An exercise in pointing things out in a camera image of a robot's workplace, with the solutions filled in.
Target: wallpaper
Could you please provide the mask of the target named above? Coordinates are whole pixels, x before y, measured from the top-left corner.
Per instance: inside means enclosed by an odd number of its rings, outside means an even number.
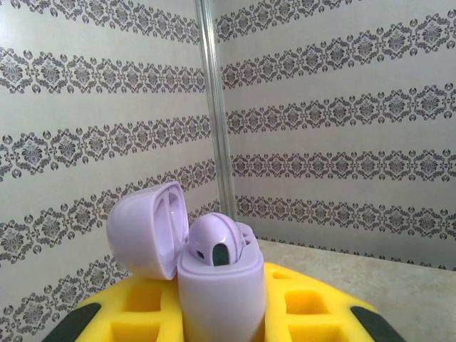
[[[456,270],[453,1],[215,1],[239,219]]]
[[[178,180],[219,211],[195,3],[0,1],[0,340],[125,278],[108,213]]]

